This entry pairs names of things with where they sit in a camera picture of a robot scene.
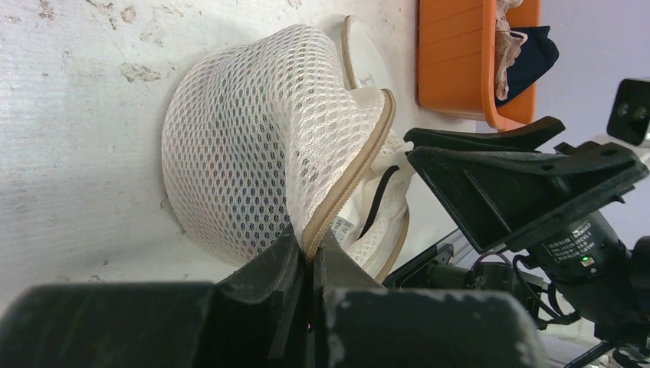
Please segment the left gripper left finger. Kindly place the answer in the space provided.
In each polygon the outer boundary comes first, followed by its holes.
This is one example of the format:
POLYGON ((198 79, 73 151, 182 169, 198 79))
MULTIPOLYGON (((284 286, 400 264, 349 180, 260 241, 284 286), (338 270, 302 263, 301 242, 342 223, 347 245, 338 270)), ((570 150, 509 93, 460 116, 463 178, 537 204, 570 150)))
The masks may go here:
POLYGON ((33 287, 1 319, 1 365, 303 367, 305 274, 287 227, 218 283, 33 287))

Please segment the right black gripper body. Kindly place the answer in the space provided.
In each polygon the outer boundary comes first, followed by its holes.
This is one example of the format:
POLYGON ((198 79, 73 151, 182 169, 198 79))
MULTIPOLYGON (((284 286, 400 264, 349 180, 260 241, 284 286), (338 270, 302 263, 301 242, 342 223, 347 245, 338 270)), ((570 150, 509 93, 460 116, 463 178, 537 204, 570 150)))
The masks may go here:
POLYGON ((586 319, 594 323, 599 340, 647 344, 649 309, 632 282, 638 259, 600 212, 555 228, 544 228, 530 216, 516 218, 508 221, 507 233, 511 251, 528 253, 513 263, 541 268, 550 279, 548 301, 537 299, 548 315, 537 321, 540 330, 586 319))

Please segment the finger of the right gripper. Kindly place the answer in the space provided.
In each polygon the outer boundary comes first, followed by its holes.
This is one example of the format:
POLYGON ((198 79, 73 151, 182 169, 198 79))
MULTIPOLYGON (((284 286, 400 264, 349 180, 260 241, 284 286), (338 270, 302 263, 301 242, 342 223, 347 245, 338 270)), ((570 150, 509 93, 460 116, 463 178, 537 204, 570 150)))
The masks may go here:
POLYGON ((616 143, 565 145, 556 154, 419 147, 408 161, 480 253, 539 245, 621 201, 649 174, 616 143))
POLYGON ((534 153, 545 142, 559 135, 565 125, 554 117, 543 117, 514 130, 496 133, 467 133, 412 128, 405 136, 415 148, 429 147, 454 151, 534 153))

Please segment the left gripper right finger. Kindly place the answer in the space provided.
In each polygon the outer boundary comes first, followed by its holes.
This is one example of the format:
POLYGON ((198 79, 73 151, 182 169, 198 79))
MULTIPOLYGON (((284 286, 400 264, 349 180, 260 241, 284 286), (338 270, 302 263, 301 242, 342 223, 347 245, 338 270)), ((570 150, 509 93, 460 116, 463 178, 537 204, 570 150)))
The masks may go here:
POLYGON ((318 367, 544 367, 524 307, 501 291, 388 289, 323 237, 313 262, 318 367))

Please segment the round white mesh laundry bag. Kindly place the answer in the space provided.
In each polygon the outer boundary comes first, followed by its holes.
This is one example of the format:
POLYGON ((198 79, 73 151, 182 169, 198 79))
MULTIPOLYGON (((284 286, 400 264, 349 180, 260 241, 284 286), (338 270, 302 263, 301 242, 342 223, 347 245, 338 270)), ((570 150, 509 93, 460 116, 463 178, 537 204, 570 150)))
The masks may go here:
POLYGON ((304 24, 189 70, 162 127, 162 172, 198 246, 240 268, 288 226, 308 260, 332 232, 370 277, 388 276, 408 233, 411 145, 393 131, 393 92, 347 75, 334 41, 304 24))

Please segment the beige pink lace bra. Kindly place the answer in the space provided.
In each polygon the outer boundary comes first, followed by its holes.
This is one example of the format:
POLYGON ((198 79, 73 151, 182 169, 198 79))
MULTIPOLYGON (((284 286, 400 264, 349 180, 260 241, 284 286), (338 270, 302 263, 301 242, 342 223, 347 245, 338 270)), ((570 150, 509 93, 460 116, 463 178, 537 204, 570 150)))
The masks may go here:
POLYGON ((510 9, 519 7, 522 2, 523 0, 496 1, 494 92, 499 101, 507 99, 507 69, 514 66, 528 39, 525 33, 512 30, 506 17, 510 9))

